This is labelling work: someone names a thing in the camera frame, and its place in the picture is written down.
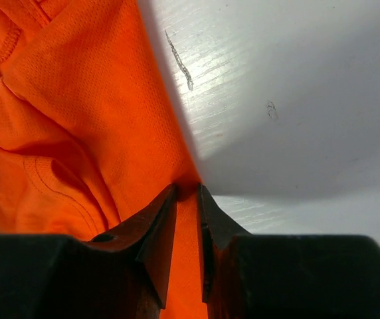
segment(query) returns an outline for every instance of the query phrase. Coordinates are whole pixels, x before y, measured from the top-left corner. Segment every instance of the orange shirt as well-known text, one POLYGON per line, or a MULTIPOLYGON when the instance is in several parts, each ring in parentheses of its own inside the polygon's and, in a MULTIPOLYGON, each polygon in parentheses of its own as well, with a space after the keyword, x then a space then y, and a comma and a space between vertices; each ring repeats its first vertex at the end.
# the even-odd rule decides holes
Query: orange shirt
POLYGON ((0 0, 0 233, 88 240, 176 182, 162 318, 206 318, 198 181, 136 0, 0 0))

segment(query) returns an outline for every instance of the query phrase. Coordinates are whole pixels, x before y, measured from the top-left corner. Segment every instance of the stitching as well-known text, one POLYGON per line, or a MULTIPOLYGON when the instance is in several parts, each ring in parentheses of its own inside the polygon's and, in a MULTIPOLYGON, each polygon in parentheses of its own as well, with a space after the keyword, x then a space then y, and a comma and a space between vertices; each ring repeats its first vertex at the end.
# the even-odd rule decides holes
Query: stitching
MULTIPOLYGON (((70 137, 73 141, 75 141, 79 146, 82 146, 82 144, 66 129, 64 128, 63 126, 61 126, 59 123, 57 123, 56 121, 54 121, 52 118, 50 118, 49 116, 47 116, 44 112, 42 112, 41 110, 39 110, 38 108, 36 108, 35 106, 33 106, 28 100, 24 99, 24 98, 21 98, 19 97, 15 92, 13 92, 9 86, 7 85, 7 83, 5 83, 3 81, 3 79, 1 78, 0 79, 0 84, 3 84, 4 87, 12 94, 12 96, 14 96, 15 98, 17 98, 18 100, 24 102, 24 103, 27 103, 33 110, 35 110, 36 112, 38 112, 41 116, 44 116, 44 118, 46 118, 47 120, 49 120, 51 123, 55 124, 57 127, 59 127, 68 137, 70 137)), ((114 208, 115 208, 115 211, 116 211, 116 215, 118 216, 118 219, 120 221, 120 223, 122 222, 122 219, 120 217, 120 214, 118 212, 118 208, 116 207, 116 204, 115 204, 115 201, 114 201, 114 198, 112 196, 112 193, 110 192, 110 190, 108 189, 107 185, 106 185, 106 182, 103 181, 102 179, 102 185, 104 186, 105 190, 108 192, 108 196, 110 198, 110 200, 112 201, 112 204, 114 205, 114 208)))
POLYGON ((7 31, 7 36, 5 37, 5 40, 0 47, 0 63, 10 57, 11 53, 17 46, 21 32, 22 30, 16 26, 12 20, 9 19, 9 30, 7 31))
POLYGON ((29 3, 34 8, 35 12, 37 12, 39 18, 41 19, 41 21, 43 21, 44 25, 48 25, 50 23, 50 19, 43 11, 43 8, 41 8, 41 6, 35 0, 29 0, 29 3))
MULTIPOLYGON (((85 209, 84 206, 82 206, 79 202, 77 202, 77 201, 75 200, 75 198, 73 198, 73 197, 71 197, 71 196, 69 196, 69 195, 67 195, 67 194, 61 193, 61 192, 59 192, 59 191, 55 191, 55 190, 53 190, 52 188, 50 188, 50 187, 49 187, 49 186, 43 181, 41 175, 39 174, 38 166, 37 166, 37 160, 38 160, 39 158, 40 158, 39 156, 35 158, 35 171, 37 172, 37 175, 38 175, 38 177, 39 177, 41 183, 43 183, 43 184, 45 185, 45 187, 48 188, 49 190, 51 190, 53 193, 55 193, 55 194, 59 194, 59 195, 63 195, 63 196, 65 196, 65 197, 71 199, 73 202, 75 202, 75 203, 78 204, 79 206, 81 206, 81 208, 82 208, 82 209, 88 214, 88 216, 90 217, 90 219, 91 219, 91 221, 92 221, 92 223, 93 223, 93 225, 94 225, 94 228, 96 229, 96 232, 99 233, 99 230, 98 230, 98 228, 97 228, 97 225, 96 225, 95 221, 93 220, 91 214, 85 209)), ((73 206, 73 207, 74 207, 74 208, 80 213, 81 217, 85 220, 85 223, 87 224, 88 228, 89 228, 90 231, 91 231, 90 225, 88 224, 88 222, 87 222, 87 220, 85 219, 84 215, 82 214, 81 210, 79 210, 78 208, 76 208, 76 206, 73 205, 71 202, 69 202, 69 204, 70 204, 71 206, 73 206)))
POLYGON ((30 13, 29 12, 29 10, 28 10, 28 8, 27 8, 27 6, 26 5, 24 5, 23 3, 22 3, 22 1, 21 0, 18 0, 17 1, 18 3, 20 3, 20 5, 22 6, 22 8, 28 13, 28 15, 32 18, 32 19, 34 19, 34 21, 36 22, 36 23, 38 23, 39 24, 39 26, 42 28, 43 27, 43 25, 41 24, 41 22, 40 21, 38 21, 34 16, 33 16, 33 14, 32 13, 30 13))
POLYGON ((23 169, 25 170, 25 173, 26 173, 26 175, 27 175, 27 177, 28 177, 28 180, 29 181, 31 181, 31 184, 32 184, 32 186, 39 192, 39 193, 41 193, 42 194, 42 191, 34 184, 34 182, 33 182, 33 180, 32 180, 32 178, 31 178, 31 176, 29 175, 29 172, 28 172, 28 170, 26 169, 26 166, 25 166, 25 160, 24 159, 22 159, 22 163, 23 163, 23 169))

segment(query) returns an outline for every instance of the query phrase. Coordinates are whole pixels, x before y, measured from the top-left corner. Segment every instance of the white wooden surface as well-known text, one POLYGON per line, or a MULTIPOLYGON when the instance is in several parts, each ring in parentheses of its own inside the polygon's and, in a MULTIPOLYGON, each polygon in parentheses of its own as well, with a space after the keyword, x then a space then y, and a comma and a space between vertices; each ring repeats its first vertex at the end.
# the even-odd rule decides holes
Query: white wooden surface
POLYGON ((257 233, 364 234, 380 243, 380 1, 139 2, 220 206, 257 233))

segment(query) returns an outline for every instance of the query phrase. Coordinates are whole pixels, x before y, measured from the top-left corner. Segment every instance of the mark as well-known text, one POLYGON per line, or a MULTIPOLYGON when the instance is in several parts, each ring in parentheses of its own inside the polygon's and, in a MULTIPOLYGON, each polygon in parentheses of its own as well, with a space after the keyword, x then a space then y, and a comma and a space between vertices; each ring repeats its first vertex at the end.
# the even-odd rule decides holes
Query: mark
POLYGON ((270 118, 272 120, 277 120, 278 119, 277 110, 276 110, 276 107, 275 107, 275 105, 274 105, 273 102, 268 101, 268 103, 267 103, 267 111, 268 111, 268 116, 270 116, 270 118))
POLYGON ((175 50, 174 45, 172 44, 171 39, 169 38, 168 33, 165 30, 166 39, 168 40, 169 46, 171 47, 172 54, 174 54, 175 61, 177 61, 179 69, 184 74, 185 78, 187 79, 187 86, 189 87, 190 91, 193 91, 193 80, 191 79, 190 72, 187 70, 185 65, 183 64, 183 61, 181 61, 177 50, 175 50))

